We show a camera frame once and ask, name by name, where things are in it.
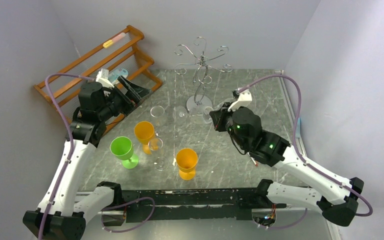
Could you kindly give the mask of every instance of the cup base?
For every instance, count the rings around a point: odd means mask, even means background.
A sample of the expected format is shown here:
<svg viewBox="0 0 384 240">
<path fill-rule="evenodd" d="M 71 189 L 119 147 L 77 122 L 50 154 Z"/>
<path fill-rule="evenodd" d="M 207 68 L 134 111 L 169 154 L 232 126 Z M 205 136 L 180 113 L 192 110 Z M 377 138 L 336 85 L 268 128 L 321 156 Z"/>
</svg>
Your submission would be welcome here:
<svg viewBox="0 0 384 240">
<path fill-rule="evenodd" d="M 195 169 L 191 172 L 184 172 L 184 171 L 179 170 L 180 178 L 183 180 L 186 180 L 186 181 L 193 179 L 195 177 L 196 173 L 197 173 L 197 171 Z"/>
<path fill-rule="evenodd" d="M 144 153 L 146 153 L 148 155 L 151 155 L 151 149 L 148 146 L 148 144 L 142 144 L 142 150 L 143 150 Z"/>
<path fill-rule="evenodd" d="M 132 169 L 136 167 L 139 163 L 139 157 L 136 154 L 133 154 L 130 159 L 122 160 L 121 163 L 123 164 L 123 167 L 126 169 Z"/>
<path fill-rule="evenodd" d="M 158 171 L 164 171 L 169 167 L 169 161 L 164 158 L 157 158 L 157 160 L 153 163 L 155 169 Z"/>
</svg>

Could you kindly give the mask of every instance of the gray marble table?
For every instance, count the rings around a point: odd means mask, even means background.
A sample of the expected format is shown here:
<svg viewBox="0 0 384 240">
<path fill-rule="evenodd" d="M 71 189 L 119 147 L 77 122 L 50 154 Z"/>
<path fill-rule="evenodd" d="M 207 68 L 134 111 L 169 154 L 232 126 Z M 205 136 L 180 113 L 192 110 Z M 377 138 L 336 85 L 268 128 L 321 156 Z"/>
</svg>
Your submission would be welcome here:
<svg viewBox="0 0 384 240">
<path fill-rule="evenodd" d="M 176 75 L 173 70 L 156 70 L 153 73 L 164 81 L 164 85 L 102 138 L 82 176 L 79 191 L 93 191 L 101 181 L 120 183 L 123 190 L 246 188 L 256 187 L 261 179 L 305 186 L 305 183 L 280 170 L 261 164 L 256 167 L 249 156 L 237 152 L 226 133 L 214 131 L 212 124 L 175 122 L 173 108 L 185 106 L 188 97 L 196 90 L 192 84 L 193 70 L 185 75 Z M 273 70 L 264 69 L 237 69 L 229 73 L 212 70 L 213 82 L 208 85 L 205 95 L 217 105 L 231 98 L 236 88 L 273 73 Z M 248 107 L 261 117 L 263 129 L 290 141 L 292 126 L 280 80 L 263 81 L 252 87 L 250 92 L 253 101 Z M 156 105 L 163 106 L 167 114 L 166 123 L 155 128 L 164 141 L 167 153 L 169 165 L 164 171 L 154 168 L 153 157 L 142 151 L 142 145 L 134 135 L 138 122 L 152 121 L 150 109 Z M 111 141 L 119 136 L 132 140 L 134 152 L 139 156 L 137 167 L 124 168 L 110 152 Z M 182 180 L 177 166 L 172 164 L 177 152 L 183 148 L 195 150 L 199 157 L 196 176 L 189 181 Z"/>
</svg>

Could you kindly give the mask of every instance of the light blue object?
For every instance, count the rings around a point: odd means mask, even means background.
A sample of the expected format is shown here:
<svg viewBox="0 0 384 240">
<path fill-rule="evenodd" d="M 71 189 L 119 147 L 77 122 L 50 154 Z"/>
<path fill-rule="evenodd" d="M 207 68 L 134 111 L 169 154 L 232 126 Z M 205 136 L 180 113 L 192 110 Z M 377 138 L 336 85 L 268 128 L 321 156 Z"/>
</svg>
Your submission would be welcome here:
<svg viewBox="0 0 384 240">
<path fill-rule="evenodd" d="M 298 117 L 298 121 L 296 122 L 295 138 L 301 138 L 301 117 Z"/>
<path fill-rule="evenodd" d="M 115 69 L 113 70 L 112 72 L 109 73 L 108 75 L 108 80 L 113 84 L 118 84 L 118 81 L 117 79 L 120 77 L 120 76 L 123 76 L 124 78 L 127 78 L 127 76 L 129 75 L 129 72 L 124 69 L 124 68 L 118 68 L 118 69 Z"/>
</svg>

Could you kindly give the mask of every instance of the wires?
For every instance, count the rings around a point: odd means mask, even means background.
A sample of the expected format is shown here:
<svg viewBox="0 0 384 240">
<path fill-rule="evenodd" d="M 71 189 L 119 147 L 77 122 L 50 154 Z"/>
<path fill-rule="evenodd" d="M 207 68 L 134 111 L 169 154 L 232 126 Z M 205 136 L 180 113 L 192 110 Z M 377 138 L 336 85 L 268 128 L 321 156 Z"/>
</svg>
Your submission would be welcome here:
<svg viewBox="0 0 384 240">
<path fill-rule="evenodd" d="M 129 232 L 129 231 L 132 231 L 132 230 L 135 230 L 137 228 L 139 228 L 140 226 L 144 225 L 152 216 L 152 214 L 154 213 L 154 210 L 155 210 L 155 201 L 153 198 L 151 197 L 148 197 L 148 196 L 144 196 L 144 197 L 141 197 L 141 198 L 138 198 L 136 200 L 133 200 L 133 201 L 129 201 L 127 203 L 124 203 L 124 204 L 121 204 L 121 205 L 118 205 L 118 206 L 111 206 L 111 207 L 106 207 L 103 209 L 103 211 L 108 211 L 108 210 L 114 210 L 114 209 L 119 209 L 119 208 L 122 208 L 122 207 L 126 207 L 128 205 L 131 205 L 131 204 L 134 204 L 134 203 L 137 203 L 139 201 L 143 201 L 143 200 L 151 200 L 152 202 L 152 210 L 151 212 L 149 213 L 148 217 L 141 223 L 139 223 L 138 225 L 134 226 L 134 227 L 131 227 L 129 229 L 126 229 L 126 230 L 111 230 L 107 227 L 104 226 L 104 216 L 102 216 L 100 218 L 100 222 L 101 222 L 101 225 L 102 225 L 102 229 L 107 231 L 107 232 L 110 232 L 110 233 L 125 233 L 125 232 Z"/>
<path fill-rule="evenodd" d="M 66 77 L 72 77 L 72 78 L 81 78 L 81 79 L 89 80 L 89 81 L 94 81 L 94 79 L 91 77 L 87 77 L 87 76 L 79 76 L 79 75 L 68 74 L 68 73 L 54 73 L 54 74 L 47 76 L 45 79 L 45 85 L 46 85 L 46 90 L 48 92 L 48 95 L 49 95 L 50 99 L 52 100 L 52 103 L 55 106 L 56 111 L 61 116 L 62 121 L 64 122 L 64 125 L 65 125 L 65 128 L 67 129 L 68 138 L 70 140 L 70 150 L 68 152 L 67 159 L 70 160 L 72 155 L 73 155 L 73 152 L 74 152 L 74 139 L 73 139 L 73 134 L 70 131 L 69 122 L 67 121 L 66 117 L 64 116 L 63 111 L 61 110 L 60 106 L 58 105 L 58 102 L 54 97 L 54 93 L 52 92 L 51 87 L 49 87 L 49 79 L 54 77 L 54 76 L 66 76 Z M 58 177 L 56 178 L 55 185 L 54 185 L 52 193 L 50 194 L 50 197 L 49 197 L 49 203 L 46 205 L 45 211 L 43 212 L 42 220 L 40 222 L 39 233 L 37 236 L 38 240 L 42 240 L 42 238 L 43 238 L 47 215 L 48 215 L 49 211 L 51 210 L 52 202 L 54 201 L 55 195 L 57 194 L 57 191 L 58 191 L 58 187 L 61 184 L 61 181 L 63 179 L 64 173 L 66 172 L 68 165 L 69 165 L 69 161 L 65 161 L 64 165 L 61 168 L 61 171 L 59 172 Z"/>
<path fill-rule="evenodd" d="M 254 82 L 252 82 L 251 84 L 248 84 L 246 85 L 245 87 L 242 87 L 238 93 L 242 93 L 243 91 L 249 89 L 250 87 L 254 86 L 255 84 L 263 81 L 263 80 L 266 80 L 266 79 L 271 79 L 271 78 L 283 78 L 283 79 L 287 79 L 289 80 L 291 83 L 293 83 L 293 85 L 295 86 L 296 88 L 296 91 L 298 93 L 298 106 L 297 106 L 297 110 L 296 110 L 296 116 L 295 116 L 295 120 L 293 121 L 293 129 L 292 129 L 292 145 L 293 145 L 293 148 L 295 149 L 295 152 L 296 154 L 298 155 L 299 159 L 303 162 L 303 163 L 306 163 L 307 161 L 304 159 L 303 155 L 301 155 L 300 151 L 298 150 L 298 145 L 297 145 L 297 138 L 296 138 L 296 133 L 297 133 L 297 124 L 298 124 L 298 119 L 300 118 L 300 111 L 301 111 L 301 100 L 302 100 L 302 97 L 301 97 L 301 90 L 300 90 L 300 87 L 298 86 L 298 83 L 292 79 L 291 77 L 289 76 L 286 76 L 286 75 L 282 75 L 282 74 L 272 74 L 272 75 L 268 75 L 268 76 L 265 76 L 265 77 L 262 77 L 260 79 L 257 79 L 255 80 Z M 314 167 L 313 165 L 307 163 L 307 166 L 309 168 L 311 168 L 313 171 L 315 171 L 316 173 L 322 175 L 323 177 L 327 178 L 328 180 L 338 184 L 339 186 L 342 186 L 343 188 L 345 188 L 346 190 L 350 191 L 351 193 L 353 193 L 354 195 L 356 195 L 359 199 L 361 199 L 368 207 L 368 212 L 367 213 L 356 213 L 355 215 L 356 216 L 360 216 L 360 217 L 368 217 L 370 215 L 373 214 L 373 208 L 372 208 L 372 205 L 369 203 L 369 201 L 367 201 L 363 196 L 361 196 L 358 192 L 356 192 L 354 189 L 346 186 L 346 185 L 343 185 L 342 182 L 336 180 L 335 178 L 325 174 L 324 172 L 320 171 L 319 169 L 317 169 L 316 167 Z M 305 213 L 303 215 L 303 217 L 301 217 L 297 223 L 299 223 L 300 221 L 302 221 L 302 219 L 304 219 L 304 216 L 307 214 L 307 209 L 305 209 Z"/>
<path fill-rule="evenodd" d="M 229 127 L 229 131 L 228 131 L 228 133 L 229 133 L 230 140 L 232 141 L 232 144 L 233 144 L 233 146 L 236 148 L 236 150 L 238 151 L 238 153 L 239 153 L 240 155 L 246 155 L 246 154 L 247 154 L 247 151 L 244 151 L 244 153 L 242 153 L 242 152 L 239 150 L 238 146 L 236 145 L 235 141 L 233 140 L 233 133 L 232 133 L 232 130 L 231 130 L 230 127 Z"/>
<path fill-rule="evenodd" d="M 276 204 L 271 205 L 271 218 L 274 219 L 276 216 Z"/>
<path fill-rule="evenodd" d="M 306 208 L 305 211 L 304 211 L 304 214 L 298 220 L 296 220 L 295 222 L 293 222 L 291 224 L 288 224 L 288 225 L 285 225 L 285 226 L 271 226 L 268 229 L 281 230 L 281 229 L 287 229 L 287 228 L 293 227 L 293 226 L 301 223 L 304 220 L 304 218 L 307 216 L 307 212 L 308 212 L 308 209 Z"/>
<path fill-rule="evenodd" d="M 247 154 L 246 152 L 242 153 L 242 152 L 239 150 L 238 146 L 236 146 L 236 143 L 235 143 L 235 141 L 233 140 L 232 135 L 229 134 L 229 136 L 230 136 L 230 140 L 232 141 L 233 146 L 236 148 L 236 150 L 239 152 L 239 154 L 240 154 L 240 155 L 246 155 L 246 154 Z"/>
</svg>

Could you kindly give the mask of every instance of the white bracket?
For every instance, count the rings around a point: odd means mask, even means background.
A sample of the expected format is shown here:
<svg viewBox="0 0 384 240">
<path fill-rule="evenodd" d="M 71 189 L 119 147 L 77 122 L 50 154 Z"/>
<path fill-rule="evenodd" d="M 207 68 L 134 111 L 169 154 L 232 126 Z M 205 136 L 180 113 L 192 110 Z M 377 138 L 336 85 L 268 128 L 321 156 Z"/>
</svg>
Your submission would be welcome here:
<svg viewBox="0 0 384 240">
<path fill-rule="evenodd" d="M 86 224 L 96 216 L 103 208 L 114 200 L 114 190 L 106 186 L 97 186 L 87 197 L 74 205 L 74 212 L 83 212 Z"/>
<path fill-rule="evenodd" d="M 313 167 L 322 171 L 331 178 L 334 178 L 338 182 L 344 183 L 344 186 L 352 188 L 352 185 L 350 184 L 350 180 L 348 178 L 337 175 L 327 170 L 326 168 L 315 163 L 313 160 L 309 159 L 306 156 L 303 156 L 303 158 L 305 159 L 307 164 L 303 163 L 297 156 L 295 149 L 290 146 L 286 148 L 285 152 L 283 153 L 283 157 L 284 160 L 276 163 L 273 166 L 274 168 L 286 171 L 289 174 L 294 175 L 304 183 L 314 188 L 323 197 L 325 197 L 329 203 L 333 205 L 345 203 L 344 197 L 348 197 L 350 195 L 350 191 L 315 172 L 307 165 L 312 165 Z"/>
<path fill-rule="evenodd" d="M 102 84 L 104 88 L 112 89 L 114 85 L 108 80 L 110 71 L 108 69 L 102 68 L 96 75 L 96 82 Z"/>
<path fill-rule="evenodd" d="M 273 182 L 267 190 L 267 197 L 272 203 L 304 207 L 322 213 L 317 205 L 317 201 L 320 201 L 322 195 L 314 188 L 288 186 Z"/>
<path fill-rule="evenodd" d="M 246 107 L 253 101 L 250 91 L 247 89 L 239 94 L 239 97 L 235 102 L 233 102 L 228 111 L 236 111 L 239 107 Z"/>
</svg>

